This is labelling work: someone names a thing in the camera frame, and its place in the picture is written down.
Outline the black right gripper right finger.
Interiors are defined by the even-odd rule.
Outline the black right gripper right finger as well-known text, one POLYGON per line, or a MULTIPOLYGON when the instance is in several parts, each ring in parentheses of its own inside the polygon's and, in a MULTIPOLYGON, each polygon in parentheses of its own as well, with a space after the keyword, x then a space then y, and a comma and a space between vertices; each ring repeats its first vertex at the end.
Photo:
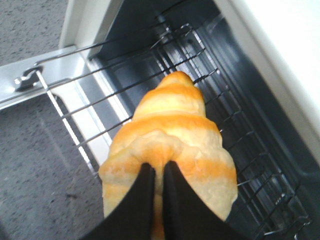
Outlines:
POLYGON ((166 240, 244 239, 205 205, 174 161, 164 167, 162 200, 166 240))

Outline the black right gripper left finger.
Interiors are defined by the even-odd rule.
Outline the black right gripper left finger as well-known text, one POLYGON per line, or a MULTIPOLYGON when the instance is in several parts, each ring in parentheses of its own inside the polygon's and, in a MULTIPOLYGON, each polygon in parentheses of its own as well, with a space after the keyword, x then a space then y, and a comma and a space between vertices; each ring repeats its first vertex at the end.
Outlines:
POLYGON ((155 170, 148 163, 117 207, 83 240, 150 240, 154 209, 155 170))

